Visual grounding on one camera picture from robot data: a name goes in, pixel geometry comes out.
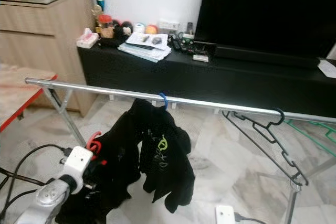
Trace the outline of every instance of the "paper document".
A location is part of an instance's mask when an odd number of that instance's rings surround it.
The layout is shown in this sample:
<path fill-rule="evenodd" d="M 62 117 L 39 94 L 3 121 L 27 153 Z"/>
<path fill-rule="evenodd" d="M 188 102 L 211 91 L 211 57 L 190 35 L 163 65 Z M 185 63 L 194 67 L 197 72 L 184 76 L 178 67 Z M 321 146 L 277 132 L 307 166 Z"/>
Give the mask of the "paper document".
<path fill-rule="evenodd" d="M 336 78 L 336 67 L 327 60 L 320 60 L 319 69 L 329 78 Z"/>
<path fill-rule="evenodd" d="M 127 43 L 121 44 L 118 47 L 118 49 L 120 51 L 124 51 L 134 56 L 137 56 L 137 57 L 140 57 L 146 60 L 150 60 L 153 62 L 158 62 L 159 60 L 164 59 L 164 57 L 166 57 L 172 51 L 172 49 L 169 46 L 166 46 L 165 50 L 160 50 L 157 48 L 149 50 L 149 49 L 133 46 Z"/>
<path fill-rule="evenodd" d="M 132 35 L 126 40 L 126 43 L 150 46 L 153 48 L 166 50 L 167 41 L 168 41 L 168 34 L 132 33 Z"/>

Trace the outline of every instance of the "stack of papers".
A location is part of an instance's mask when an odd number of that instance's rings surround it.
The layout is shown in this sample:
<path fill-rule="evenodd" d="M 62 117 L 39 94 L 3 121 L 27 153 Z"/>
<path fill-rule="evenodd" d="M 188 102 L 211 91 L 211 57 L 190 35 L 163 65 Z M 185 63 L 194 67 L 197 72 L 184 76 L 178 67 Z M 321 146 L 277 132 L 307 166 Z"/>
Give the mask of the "stack of papers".
<path fill-rule="evenodd" d="M 167 34 L 133 33 L 118 49 L 152 62 L 158 62 L 172 51 L 167 46 L 167 40 Z"/>
<path fill-rule="evenodd" d="M 152 50 L 145 49 L 137 46 L 133 46 L 127 43 L 123 43 L 118 47 L 119 50 L 123 52 L 128 52 L 129 54 L 132 54 L 134 56 L 138 56 L 142 59 L 150 60 L 152 62 L 158 62 L 159 60 L 164 59 L 172 49 L 170 47 L 166 47 L 165 50 L 154 48 Z"/>

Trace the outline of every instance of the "wooden cabinet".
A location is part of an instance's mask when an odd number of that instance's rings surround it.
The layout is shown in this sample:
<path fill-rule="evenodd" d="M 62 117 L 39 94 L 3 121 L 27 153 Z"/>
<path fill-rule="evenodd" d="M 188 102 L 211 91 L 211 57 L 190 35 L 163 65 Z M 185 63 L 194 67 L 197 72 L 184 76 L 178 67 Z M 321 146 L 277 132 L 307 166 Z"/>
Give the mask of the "wooden cabinet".
<path fill-rule="evenodd" d="M 94 27 L 92 5 L 92 0 L 56 0 L 49 4 L 2 1 L 0 61 L 53 71 L 59 81 L 86 84 L 76 39 L 84 28 Z M 91 93 L 74 92 L 68 109 L 85 115 L 95 98 Z M 35 105 L 51 106 L 45 98 Z"/>

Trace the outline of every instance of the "small jar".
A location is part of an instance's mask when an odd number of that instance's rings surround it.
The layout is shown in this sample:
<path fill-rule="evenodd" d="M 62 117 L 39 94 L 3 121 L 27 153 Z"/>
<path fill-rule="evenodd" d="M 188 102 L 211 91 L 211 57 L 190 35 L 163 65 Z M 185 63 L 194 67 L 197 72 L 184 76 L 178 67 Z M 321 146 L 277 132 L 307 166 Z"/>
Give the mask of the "small jar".
<path fill-rule="evenodd" d="M 99 15 L 98 22 L 101 27 L 101 37 L 112 39 L 113 32 L 113 22 L 112 17 L 109 15 Z"/>

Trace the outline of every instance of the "white paper sheet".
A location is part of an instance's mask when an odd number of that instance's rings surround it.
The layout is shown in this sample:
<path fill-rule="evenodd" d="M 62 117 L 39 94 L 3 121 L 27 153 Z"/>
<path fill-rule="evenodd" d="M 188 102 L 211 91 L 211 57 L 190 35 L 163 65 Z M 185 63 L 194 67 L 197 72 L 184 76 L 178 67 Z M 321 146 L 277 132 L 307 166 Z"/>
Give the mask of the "white paper sheet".
<path fill-rule="evenodd" d="M 153 44 L 153 39 L 154 38 L 160 38 L 161 43 Z M 153 47 L 153 48 L 166 50 L 167 49 L 167 41 L 168 41 L 168 35 L 167 34 L 132 33 L 132 35 L 126 40 L 126 43 L 143 45 L 143 46 L 150 46 L 150 47 Z"/>
<path fill-rule="evenodd" d="M 137 46 L 133 46 L 127 43 L 123 43 L 118 47 L 119 50 L 127 52 L 129 54 L 138 56 L 140 58 L 150 60 L 153 62 L 158 62 L 159 60 L 162 60 L 164 57 L 166 57 L 172 49 L 169 46 L 166 46 L 165 50 L 159 50 L 159 49 L 145 49 Z"/>

